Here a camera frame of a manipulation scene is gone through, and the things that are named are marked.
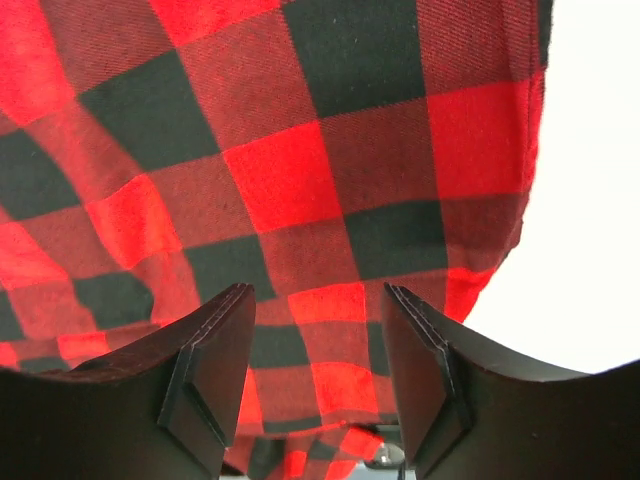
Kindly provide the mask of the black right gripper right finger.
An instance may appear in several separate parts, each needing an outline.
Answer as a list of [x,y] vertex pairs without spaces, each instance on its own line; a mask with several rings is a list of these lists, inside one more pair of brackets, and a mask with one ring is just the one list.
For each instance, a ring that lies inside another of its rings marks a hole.
[[387,285],[382,328],[405,458],[420,479],[635,479],[639,365],[555,366]]

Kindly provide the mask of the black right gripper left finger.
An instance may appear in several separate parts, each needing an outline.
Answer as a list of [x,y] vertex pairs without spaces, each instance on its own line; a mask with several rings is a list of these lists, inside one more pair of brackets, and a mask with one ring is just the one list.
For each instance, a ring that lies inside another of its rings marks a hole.
[[233,443],[256,301],[234,284],[70,371],[1,372],[5,479],[215,479]]

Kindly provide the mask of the red black plaid shirt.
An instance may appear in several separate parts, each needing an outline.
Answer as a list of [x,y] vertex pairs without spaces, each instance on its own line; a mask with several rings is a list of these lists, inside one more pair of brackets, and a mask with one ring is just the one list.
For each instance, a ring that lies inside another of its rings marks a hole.
[[548,1],[5,1],[1,363],[254,286],[227,461],[344,479],[395,420],[380,306],[462,321],[518,244]]

